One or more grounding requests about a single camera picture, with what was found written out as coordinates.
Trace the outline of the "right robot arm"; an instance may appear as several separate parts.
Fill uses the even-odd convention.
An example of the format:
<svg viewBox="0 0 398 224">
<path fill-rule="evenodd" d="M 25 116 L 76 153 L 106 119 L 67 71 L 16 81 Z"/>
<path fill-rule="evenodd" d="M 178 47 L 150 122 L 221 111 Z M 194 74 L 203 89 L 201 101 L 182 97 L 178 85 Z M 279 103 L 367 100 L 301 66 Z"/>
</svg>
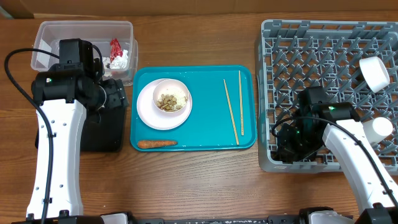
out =
<svg viewBox="0 0 398 224">
<path fill-rule="evenodd" d="M 301 106 L 297 115 L 275 123 L 271 133 L 285 155 L 303 159 L 325 146 L 337 158 L 354 193 L 357 223 L 397 223 L 397 184 L 377 157 L 350 103 Z"/>
</svg>

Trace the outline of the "red snack wrapper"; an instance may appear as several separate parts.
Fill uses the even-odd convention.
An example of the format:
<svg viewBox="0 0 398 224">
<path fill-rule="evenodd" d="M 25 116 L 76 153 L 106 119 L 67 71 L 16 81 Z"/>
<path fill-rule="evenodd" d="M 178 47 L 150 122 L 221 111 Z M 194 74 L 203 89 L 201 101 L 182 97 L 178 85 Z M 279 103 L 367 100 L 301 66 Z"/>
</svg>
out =
<svg viewBox="0 0 398 224">
<path fill-rule="evenodd" d="M 122 57 L 123 56 L 123 50 L 121 48 L 121 45 L 118 41 L 118 39 L 113 39 L 110 43 L 111 46 L 111 53 L 110 53 L 110 61 L 112 62 L 116 57 Z"/>
</svg>

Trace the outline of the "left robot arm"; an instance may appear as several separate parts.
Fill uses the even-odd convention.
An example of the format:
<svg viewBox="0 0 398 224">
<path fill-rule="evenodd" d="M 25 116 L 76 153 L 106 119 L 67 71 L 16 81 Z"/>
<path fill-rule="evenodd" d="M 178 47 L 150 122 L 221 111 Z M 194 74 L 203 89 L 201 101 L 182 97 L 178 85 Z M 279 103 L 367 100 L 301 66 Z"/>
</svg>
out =
<svg viewBox="0 0 398 224">
<path fill-rule="evenodd" d="M 38 150 L 34 190 L 26 217 L 82 215 L 79 173 L 81 152 L 116 152 L 124 135 L 129 105 L 120 79 L 103 80 L 82 64 L 52 65 L 32 82 Z"/>
</svg>

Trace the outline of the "white tissue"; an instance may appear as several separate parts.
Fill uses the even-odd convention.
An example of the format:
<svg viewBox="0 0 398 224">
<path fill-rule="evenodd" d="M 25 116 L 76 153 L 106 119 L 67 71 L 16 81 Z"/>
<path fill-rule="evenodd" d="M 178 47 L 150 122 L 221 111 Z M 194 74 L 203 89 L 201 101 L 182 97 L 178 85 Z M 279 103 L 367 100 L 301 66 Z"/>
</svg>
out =
<svg viewBox="0 0 398 224">
<path fill-rule="evenodd" d="M 126 68 L 128 62 L 128 51 L 123 50 L 123 56 L 122 57 L 116 57 L 110 64 L 110 69 L 123 69 Z"/>
</svg>

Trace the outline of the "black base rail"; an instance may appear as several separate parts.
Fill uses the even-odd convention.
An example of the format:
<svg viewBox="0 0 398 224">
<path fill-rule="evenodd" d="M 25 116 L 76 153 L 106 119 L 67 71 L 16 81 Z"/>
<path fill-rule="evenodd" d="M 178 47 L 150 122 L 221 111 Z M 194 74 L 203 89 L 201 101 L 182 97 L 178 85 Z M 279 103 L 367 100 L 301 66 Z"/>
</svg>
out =
<svg viewBox="0 0 398 224">
<path fill-rule="evenodd" d="M 29 214 L 21 221 L 22 224 L 305 224 L 305 223 L 354 223 L 350 217 L 342 216 L 333 210 L 323 210 L 311 213 L 308 217 L 299 215 L 270 215 L 265 218 L 235 218 L 235 219 L 188 219 L 164 220 L 163 218 L 138 219 L 131 212 L 106 213 L 102 215 L 70 215 L 62 210 L 58 217 L 35 218 Z"/>
</svg>

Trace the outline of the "teal serving tray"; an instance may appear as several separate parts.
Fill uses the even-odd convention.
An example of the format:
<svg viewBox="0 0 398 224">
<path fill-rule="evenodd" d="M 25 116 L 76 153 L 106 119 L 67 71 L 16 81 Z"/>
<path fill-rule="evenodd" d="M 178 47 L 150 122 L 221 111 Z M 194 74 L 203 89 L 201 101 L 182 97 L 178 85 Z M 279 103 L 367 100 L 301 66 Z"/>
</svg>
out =
<svg viewBox="0 0 398 224">
<path fill-rule="evenodd" d="M 244 136 L 241 135 L 238 70 L 241 71 L 243 93 Z M 136 103 L 141 90 L 161 78 L 183 82 L 192 96 L 192 110 L 187 120 L 170 130 L 147 126 L 137 113 Z M 228 86 L 239 145 L 224 90 Z M 250 148 L 256 141 L 256 113 L 251 72 L 242 65 L 210 65 L 187 67 L 146 67 L 133 79 L 130 142 L 137 148 L 141 140 L 172 140 L 178 144 L 157 148 L 159 152 L 212 151 Z"/>
</svg>

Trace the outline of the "wooden chopstick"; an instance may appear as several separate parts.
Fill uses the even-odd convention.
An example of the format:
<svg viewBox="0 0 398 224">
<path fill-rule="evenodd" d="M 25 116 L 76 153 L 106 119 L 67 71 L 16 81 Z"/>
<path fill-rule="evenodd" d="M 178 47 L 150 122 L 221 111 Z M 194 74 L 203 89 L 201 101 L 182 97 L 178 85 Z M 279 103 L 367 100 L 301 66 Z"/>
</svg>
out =
<svg viewBox="0 0 398 224">
<path fill-rule="evenodd" d="M 228 102 L 228 108 L 229 108 L 229 113 L 230 113 L 230 117 L 231 117 L 231 122 L 232 122 L 232 126 L 233 126 L 233 131 L 234 131 L 234 137 L 236 140 L 236 145 L 239 145 L 239 138 L 238 138 L 238 134 L 237 134 L 237 130 L 236 130 L 236 124 L 235 124 L 235 120 L 234 120 L 234 114 L 233 114 L 233 109 L 231 106 L 231 101 L 230 101 L 230 97 L 229 97 L 229 91 L 228 91 L 228 86 L 226 84 L 226 80 L 223 79 L 223 83 L 224 83 L 224 90 L 226 93 L 226 99 Z"/>
<path fill-rule="evenodd" d="M 238 70 L 238 84 L 239 84 L 239 109 L 240 109 L 241 135 L 244 136 L 243 93 L 242 93 L 240 70 Z"/>
</svg>

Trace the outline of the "pink bowl with food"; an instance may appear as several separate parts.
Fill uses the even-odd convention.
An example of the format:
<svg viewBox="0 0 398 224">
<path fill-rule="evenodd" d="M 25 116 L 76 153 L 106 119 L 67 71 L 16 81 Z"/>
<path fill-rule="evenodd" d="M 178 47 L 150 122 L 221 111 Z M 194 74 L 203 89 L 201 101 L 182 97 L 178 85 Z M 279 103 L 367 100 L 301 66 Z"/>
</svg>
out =
<svg viewBox="0 0 398 224">
<path fill-rule="evenodd" d="M 156 85 L 152 96 L 155 106 L 161 112 L 177 113 L 187 107 L 190 92 L 183 82 L 165 79 Z"/>
</svg>

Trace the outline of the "white bowl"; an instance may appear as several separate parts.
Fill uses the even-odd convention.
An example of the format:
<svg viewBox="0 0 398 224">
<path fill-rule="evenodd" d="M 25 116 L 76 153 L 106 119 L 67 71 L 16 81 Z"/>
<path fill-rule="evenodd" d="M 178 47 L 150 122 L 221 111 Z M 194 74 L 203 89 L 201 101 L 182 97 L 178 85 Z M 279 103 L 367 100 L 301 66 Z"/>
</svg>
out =
<svg viewBox="0 0 398 224">
<path fill-rule="evenodd" d="M 359 67 L 372 92 L 377 93 L 390 84 L 388 71 L 379 57 L 363 58 Z"/>
</svg>

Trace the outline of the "orange carrot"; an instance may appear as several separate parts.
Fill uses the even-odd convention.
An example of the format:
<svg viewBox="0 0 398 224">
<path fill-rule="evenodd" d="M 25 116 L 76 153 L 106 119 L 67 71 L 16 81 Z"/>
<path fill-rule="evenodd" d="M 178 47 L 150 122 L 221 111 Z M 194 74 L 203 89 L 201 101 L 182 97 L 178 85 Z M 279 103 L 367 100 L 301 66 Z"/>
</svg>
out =
<svg viewBox="0 0 398 224">
<path fill-rule="evenodd" d="M 137 142 L 138 148 L 141 149 L 153 149 L 165 146 L 174 146 L 177 144 L 177 141 L 172 140 L 141 140 Z"/>
</svg>

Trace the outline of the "white cup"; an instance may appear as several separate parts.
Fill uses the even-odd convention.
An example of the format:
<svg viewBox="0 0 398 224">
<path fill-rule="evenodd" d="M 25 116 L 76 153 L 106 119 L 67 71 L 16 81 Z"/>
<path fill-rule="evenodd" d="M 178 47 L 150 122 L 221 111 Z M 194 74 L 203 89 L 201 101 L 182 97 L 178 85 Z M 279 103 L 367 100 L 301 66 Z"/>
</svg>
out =
<svg viewBox="0 0 398 224">
<path fill-rule="evenodd" d="M 393 125 L 387 118 L 378 117 L 363 123 L 363 129 L 370 145 L 375 146 L 393 132 Z"/>
</svg>

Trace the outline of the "grey dishwasher rack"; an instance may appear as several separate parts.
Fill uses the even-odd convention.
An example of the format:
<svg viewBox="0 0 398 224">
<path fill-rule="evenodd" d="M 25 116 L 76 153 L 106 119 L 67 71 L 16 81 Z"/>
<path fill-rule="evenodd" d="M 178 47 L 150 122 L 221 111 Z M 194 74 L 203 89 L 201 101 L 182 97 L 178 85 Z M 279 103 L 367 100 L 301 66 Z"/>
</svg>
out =
<svg viewBox="0 0 398 224">
<path fill-rule="evenodd" d="M 259 88 L 259 166 L 266 172 L 338 172 L 326 148 L 307 160 L 285 162 L 277 156 L 270 130 L 298 109 L 298 94 L 322 86 L 331 102 L 349 102 L 361 121 L 384 117 L 397 124 L 397 23 L 266 20 L 256 47 Z M 359 61 L 378 57 L 390 78 L 374 93 L 361 79 Z"/>
</svg>

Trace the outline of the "clear plastic storage bin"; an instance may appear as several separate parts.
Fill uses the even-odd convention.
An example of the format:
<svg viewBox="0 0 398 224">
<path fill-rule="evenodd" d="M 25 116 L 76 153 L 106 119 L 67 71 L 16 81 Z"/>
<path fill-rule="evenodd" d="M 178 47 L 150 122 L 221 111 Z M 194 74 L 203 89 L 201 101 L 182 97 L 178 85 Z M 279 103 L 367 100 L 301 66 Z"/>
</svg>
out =
<svg viewBox="0 0 398 224">
<path fill-rule="evenodd" d="M 104 67 L 103 78 L 120 79 L 124 85 L 131 86 L 137 71 L 138 45 L 133 33 L 133 25 L 128 21 L 45 21 L 41 23 L 33 48 L 59 54 L 62 39 L 82 39 L 96 45 L 103 58 L 110 57 L 111 41 L 118 40 L 127 52 L 124 68 Z"/>
</svg>

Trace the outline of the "black plastic tray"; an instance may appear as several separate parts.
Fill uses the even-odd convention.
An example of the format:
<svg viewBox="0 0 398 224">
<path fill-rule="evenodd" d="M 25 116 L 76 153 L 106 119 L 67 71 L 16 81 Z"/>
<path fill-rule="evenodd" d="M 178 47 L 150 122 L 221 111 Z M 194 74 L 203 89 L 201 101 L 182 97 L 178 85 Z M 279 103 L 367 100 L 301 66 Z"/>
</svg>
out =
<svg viewBox="0 0 398 224">
<path fill-rule="evenodd" d="M 38 159 L 50 163 L 79 160 L 81 151 L 116 152 L 122 143 L 125 108 L 106 109 L 87 115 L 79 102 L 45 101 L 36 108 Z"/>
</svg>

